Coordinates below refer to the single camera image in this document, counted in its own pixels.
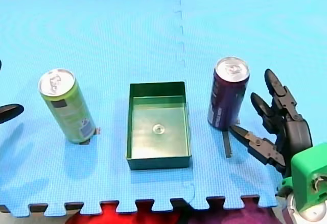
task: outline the green tray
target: green tray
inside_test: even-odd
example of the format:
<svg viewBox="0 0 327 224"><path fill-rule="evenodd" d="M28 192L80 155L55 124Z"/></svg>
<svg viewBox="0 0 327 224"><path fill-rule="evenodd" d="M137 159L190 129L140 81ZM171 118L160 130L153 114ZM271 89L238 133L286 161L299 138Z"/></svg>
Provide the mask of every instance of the green tray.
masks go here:
<svg viewBox="0 0 327 224"><path fill-rule="evenodd" d="M184 82L130 85L126 158L131 169L188 167L189 140Z"/></svg>

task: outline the robotic hand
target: robotic hand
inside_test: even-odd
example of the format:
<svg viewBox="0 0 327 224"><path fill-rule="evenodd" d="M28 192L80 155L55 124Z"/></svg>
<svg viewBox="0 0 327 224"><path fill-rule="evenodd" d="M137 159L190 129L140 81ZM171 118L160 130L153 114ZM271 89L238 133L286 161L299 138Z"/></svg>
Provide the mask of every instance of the robotic hand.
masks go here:
<svg viewBox="0 0 327 224"><path fill-rule="evenodd" d="M19 104L9 104L0 106L0 123L7 122L18 115L20 115L24 111L24 107Z"/></svg>
<svg viewBox="0 0 327 224"><path fill-rule="evenodd" d="M287 199L283 210L287 224L327 223L327 144L313 147L309 125L297 113L294 97L269 69L265 82L272 96L271 107L255 93L251 102L264 128L277 136L276 142L239 126L231 126L230 132L251 155L283 175L278 194Z"/></svg>

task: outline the purple fabric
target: purple fabric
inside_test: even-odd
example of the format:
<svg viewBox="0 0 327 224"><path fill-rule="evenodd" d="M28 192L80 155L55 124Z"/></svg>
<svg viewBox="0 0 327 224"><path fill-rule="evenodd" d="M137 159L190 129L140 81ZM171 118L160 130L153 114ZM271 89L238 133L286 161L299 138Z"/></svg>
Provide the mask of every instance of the purple fabric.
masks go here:
<svg viewBox="0 0 327 224"><path fill-rule="evenodd" d="M210 204L209 211L197 211L188 224L281 224L270 208L259 208L251 198L243 199L245 208L224 210L222 203Z"/></svg>

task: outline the blue foam mat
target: blue foam mat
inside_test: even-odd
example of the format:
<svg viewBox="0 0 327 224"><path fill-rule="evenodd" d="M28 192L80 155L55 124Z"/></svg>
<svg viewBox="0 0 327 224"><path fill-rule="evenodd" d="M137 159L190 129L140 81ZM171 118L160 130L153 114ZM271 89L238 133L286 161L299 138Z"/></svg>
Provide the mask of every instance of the blue foam mat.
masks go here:
<svg viewBox="0 0 327 224"><path fill-rule="evenodd" d="M100 202L154 200L154 211L182 198L206 209L207 197L242 208L242 196L276 205L281 180L231 137L226 159L222 136L206 121L213 66L223 56L247 60L251 77L240 114L242 126L274 139L251 107L255 91L270 100L263 73L269 67L288 85L308 120L315 144L326 141L321 91L327 68L327 0L0 0L1 104L25 112L1 126L0 205L14 216L48 204L46 216L82 214ZM65 141L37 91L49 69L74 72L101 135L90 145ZM130 171L125 159L129 83L185 81L193 164L187 169Z"/></svg>

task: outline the purple can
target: purple can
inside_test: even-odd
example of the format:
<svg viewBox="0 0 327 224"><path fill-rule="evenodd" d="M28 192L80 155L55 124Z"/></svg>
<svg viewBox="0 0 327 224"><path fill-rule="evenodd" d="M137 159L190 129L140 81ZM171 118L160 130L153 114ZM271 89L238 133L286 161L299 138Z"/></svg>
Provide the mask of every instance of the purple can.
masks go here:
<svg viewBox="0 0 327 224"><path fill-rule="evenodd" d="M209 123L221 131L238 121L250 71L247 63L237 57L220 59L214 70Z"/></svg>

